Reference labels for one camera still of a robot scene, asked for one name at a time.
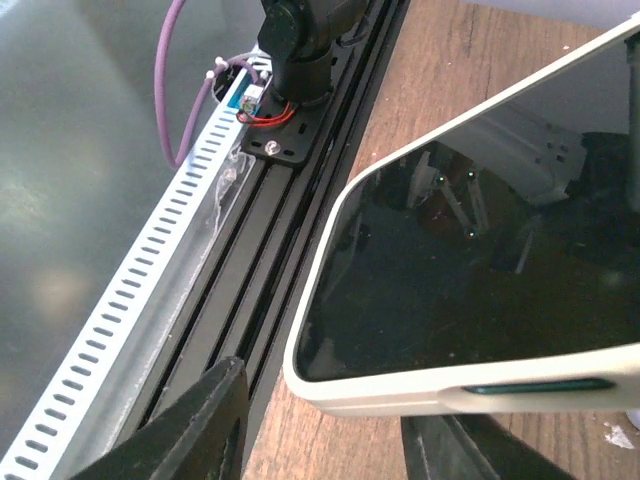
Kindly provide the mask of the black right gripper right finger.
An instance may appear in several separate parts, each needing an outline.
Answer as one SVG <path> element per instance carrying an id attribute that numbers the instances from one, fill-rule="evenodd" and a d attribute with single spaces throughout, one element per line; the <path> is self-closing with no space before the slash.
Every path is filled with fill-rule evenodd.
<path id="1" fill-rule="evenodd" d="M 571 475 L 488 415 L 401 419 L 410 480 L 559 480 Z"/>

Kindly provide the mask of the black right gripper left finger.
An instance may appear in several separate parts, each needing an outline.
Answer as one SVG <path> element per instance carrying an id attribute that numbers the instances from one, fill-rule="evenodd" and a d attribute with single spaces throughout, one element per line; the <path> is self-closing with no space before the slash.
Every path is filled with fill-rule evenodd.
<path id="1" fill-rule="evenodd" d="M 244 362 L 226 357 L 76 479 L 239 479 L 248 421 Z"/>

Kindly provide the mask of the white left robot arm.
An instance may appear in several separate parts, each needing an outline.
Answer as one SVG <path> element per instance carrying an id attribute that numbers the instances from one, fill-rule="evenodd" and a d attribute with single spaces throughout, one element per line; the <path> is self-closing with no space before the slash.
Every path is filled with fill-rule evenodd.
<path id="1" fill-rule="evenodd" d="M 366 20 L 367 3 L 361 0 L 264 1 L 260 49 L 271 57 L 271 97 L 284 105 L 320 104 L 331 95 L 333 45 Z"/>

